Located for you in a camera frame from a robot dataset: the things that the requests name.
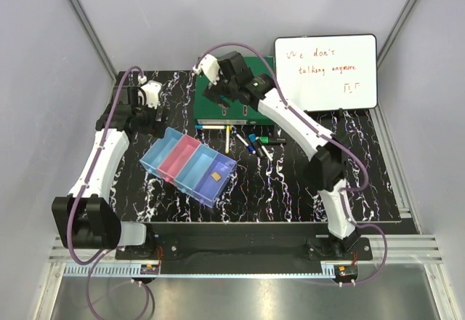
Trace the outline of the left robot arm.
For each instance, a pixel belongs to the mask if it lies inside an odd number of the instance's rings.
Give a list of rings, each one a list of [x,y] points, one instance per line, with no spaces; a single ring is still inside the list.
[[[110,207],[110,189],[118,165],[134,136],[160,137],[169,109],[159,102],[161,83],[128,87],[128,100],[109,103],[96,122],[94,145],[78,180],[67,196],[52,202],[62,245],[77,249],[131,247],[142,259],[152,257],[157,241],[143,223],[123,223]]]

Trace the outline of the green ring binder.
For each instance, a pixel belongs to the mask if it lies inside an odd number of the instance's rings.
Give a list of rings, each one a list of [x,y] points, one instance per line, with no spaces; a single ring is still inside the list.
[[[200,75],[195,83],[193,117],[197,124],[269,126],[273,121],[258,111],[258,100],[274,81],[258,57],[230,52],[219,59],[219,81]]]

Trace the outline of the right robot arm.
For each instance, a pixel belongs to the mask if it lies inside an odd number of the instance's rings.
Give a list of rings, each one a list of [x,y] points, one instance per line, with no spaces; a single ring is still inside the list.
[[[193,70],[208,79],[203,94],[211,102],[227,110],[230,102],[239,101],[272,120],[300,146],[328,219],[328,238],[319,253],[342,260],[353,254],[360,232],[348,204],[351,189],[345,172],[351,154],[345,136],[332,133],[298,109],[283,95],[271,69],[254,74],[239,52],[221,57],[204,54]]]

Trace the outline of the yellow highlighter pen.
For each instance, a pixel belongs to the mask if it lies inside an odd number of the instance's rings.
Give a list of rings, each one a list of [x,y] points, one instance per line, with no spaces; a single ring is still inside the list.
[[[230,125],[226,126],[226,138],[225,138],[225,153],[230,152]]]

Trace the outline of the white marker blue cap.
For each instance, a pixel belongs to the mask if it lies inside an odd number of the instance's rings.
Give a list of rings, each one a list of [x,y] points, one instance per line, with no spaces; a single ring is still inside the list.
[[[195,125],[195,129],[223,130],[223,129],[227,129],[227,126],[225,126],[225,125],[216,125],[216,124],[212,124],[212,125],[211,124],[198,124],[198,125]]]

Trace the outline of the four-compartment colourful organizer tray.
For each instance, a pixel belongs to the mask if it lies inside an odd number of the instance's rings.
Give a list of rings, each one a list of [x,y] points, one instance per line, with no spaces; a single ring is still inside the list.
[[[214,207],[237,167],[236,160],[171,127],[139,162],[146,172],[210,208]],[[211,176],[214,172],[221,175],[219,181]]]

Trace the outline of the small yellow eraser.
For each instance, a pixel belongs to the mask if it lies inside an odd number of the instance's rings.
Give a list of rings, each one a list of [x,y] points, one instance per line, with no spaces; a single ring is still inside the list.
[[[217,172],[214,172],[211,175],[216,181],[219,181],[221,179],[221,175],[219,175]]]

